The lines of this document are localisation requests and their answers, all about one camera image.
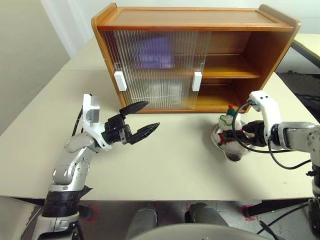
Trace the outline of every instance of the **white table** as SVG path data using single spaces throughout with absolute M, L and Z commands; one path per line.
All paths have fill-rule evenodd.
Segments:
M 264 90 L 280 106 L 283 121 L 317 123 L 283 82 L 273 74 Z M 44 198 L 52 169 L 71 136 L 83 94 L 101 96 L 100 121 L 121 107 L 98 45 L 92 39 L 23 110 L 0 137 L 0 195 Z M 277 166 L 268 154 L 252 152 L 239 162 L 225 159 L 210 140 L 221 114 L 133 114 L 132 132 L 160 122 L 158 129 L 135 145 L 117 143 L 91 162 L 84 200 L 270 200 L 312 196 L 311 169 Z M 261 120 L 250 109 L 245 122 Z M 307 153 L 278 155 L 286 165 L 309 158 Z

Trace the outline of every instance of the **ribbed glass panel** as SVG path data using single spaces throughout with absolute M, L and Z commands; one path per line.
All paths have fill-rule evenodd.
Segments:
M 208 31 L 103 31 L 115 71 L 122 71 L 126 104 L 148 101 L 146 108 L 189 110 L 197 100 L 194 72 L 203 72 Z

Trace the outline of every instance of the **small toy figure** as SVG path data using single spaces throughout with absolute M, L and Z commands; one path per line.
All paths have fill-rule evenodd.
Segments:
M 226 153 L 227 157 L 231 159 L 231 155 L 234 155 L 231 160 L 238 161 L 241 159 L 242 155 L 247 154 L 249 151 L 242 147 L 234 138 L 229 137 L 227 130 L 232 130 L 232 121 L 236 110 L 232 104 L 228 105 L 229 109 L 226 115 L 221 115 L 219 118 L 219 128 L 222 132 L 214 134 L 213 139 L 218 144 L 218 146 Z M 234 127 L 236 131 L 242 131 L 241 116 L 238 114 L 235 119 Z

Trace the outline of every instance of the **cabinet top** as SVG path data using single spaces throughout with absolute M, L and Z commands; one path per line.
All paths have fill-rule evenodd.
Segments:
M 275 31 L 299 24 L 266 5 L 255 8 L 117 7 L 111 3 L 92 19 L 99 30 Z

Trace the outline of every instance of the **electrical wire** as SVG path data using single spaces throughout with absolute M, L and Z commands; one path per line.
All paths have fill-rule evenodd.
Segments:
M 259 224 L 261 225 L 261 227 L 268 233 L 270 234 L 275 240 L 279 240 L 279 238 L 277 237 L 277 235 L 274 233 L 274 231 L 271 230 L 271 228 L 265 224 L 264 221 L 259 221 Z
M 289 214 L 292 214 L 293 212 L 295 211 L 298 211 L 300 209 L 303 209 L 305 208 L 306 206 L 308 206 L 308 203 L 304 204 L 304 205 L 301 205 L 301 206 L 298 206 L 290 211 L 287 211 L 286 213 L 282 214 L 281 216 L 277 217 L 275 220 L 273 220 L 272 222 L 270 222 L 267 226 L 268 227 L 271 227 L 273 224 L 275 224 L 276 222 L 278 222 L 279 220 L 283 219 L 284 217 L 288 216 Z M 260 231 L 258 231 L 256 234 L 260 234 L 264 231 L 265 229 L 262 228 Z
M 305 165 L 307 163 L 310 163 L 311 160 L 306 160 L 306 161 L 303 161 L 301 163 L 299 163 L 298 165 L 295 165 L 295 166 L 285 166 L 285 165 L 282 165 L 275 157 L 274 153 L 271 151 L 271 138 L 268 139 L 268 149 L 269 149 L 269 152 L 270 152 L 270 155 L 272 157 L 272 159 L 275 161 L 276 164 L 278 164 L 280 167 L 284 168 L 284 169 L 287 169 L 287 170 L 293 170 L 293 169 L 297 169 L 297 168 L 300 168 L 302 165 Z
M 236 133 L 236 127 L 235 127 L 235 123 L 236 123 L 236 118 L 237 118 L 237 115 L 239 114 L 239 112 L 246 108 L 247 106 L 249 106 L 250 104 L 248 102 L 246 102 L 245 104 L 243 104 L 241 107 L 238 108 L 238 110 L 235 112 L 235 115 L 233 116 L 233 119 L 232 119 L 232 133 L 233 133 L 233 136 L 235 138 L 235 140 L 237 140 L 237 142 L 242 146 L 244 147 L 245 149 L 248 149 L 249 151 L 251 152 L 255 152 L 255 153 L 260 153 L 260 154 L 270 154 L 270 151 L 263 151 L 263 150 L 257 150 L 257 149 L 254 149 L 254 148 L 251 148 L 251 147 L 248 147 L 246 146 L 245 144 L 243 144 L 240 140 L 240 138 L 237 136 L 237 133 Z M 278 154 L 278 153 L 287 153 L 287 152 L 292 152 L 290 150 L 279 150 L 279 151 L 272 151 L 272 153 L 274 154 Z
M 319 198 L 316 196 L 315 197 L 315 200 L 316 200 L 316 202 L 318 203 L 318 206 L 319 206 L 319 208 L 320 208 L 320 201 L 319 201 Z
M 279 235 L 276 235 L 276 236 L 277 236 L 277 238 L 280 239 L 280 240 L 286 240 L 285 238 L 283 238 L 283 237 L 281 237 L 281 236 L 279 236 Z
M 78 117 L 76 118 L 76 121 L 75 121 L 75 124 L 74 124 L 74 127 L 73 127 L 73 132 L 72 132 L 72 135 L 71 137 L 73 137 L 74 135 L 76 135 L 76 131 L 77 131 L 77 128 L 78 128 L 78 124 L 79 124 L 79 121 L 80 121 L 80 118 L 82 116 L 82 107 L 81 107 L 81 110 L 78 114 Z
M 76 222 L 76 228 L 78 229 L 80 240 L 85 240 L 84 232 L 82 231 L 82 228 L 81 228 L 79 221 Z

